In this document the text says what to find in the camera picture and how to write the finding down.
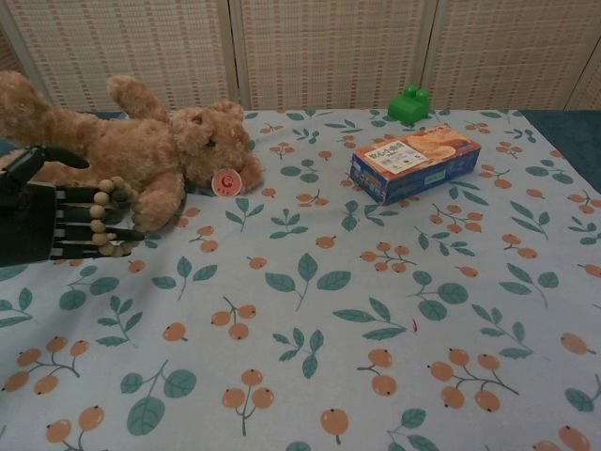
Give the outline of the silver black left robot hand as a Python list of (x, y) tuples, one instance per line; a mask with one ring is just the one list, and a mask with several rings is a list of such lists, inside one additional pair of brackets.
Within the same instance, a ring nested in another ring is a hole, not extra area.
[(34, 182), (47, 162), (82, 171), (89, 162), (63, 148), (34, 146), (1, 168), (1, 266), (47, 260), (123, 257), (145, 239), (117, 228), (135, 191), (119, 178), (95, 187)]

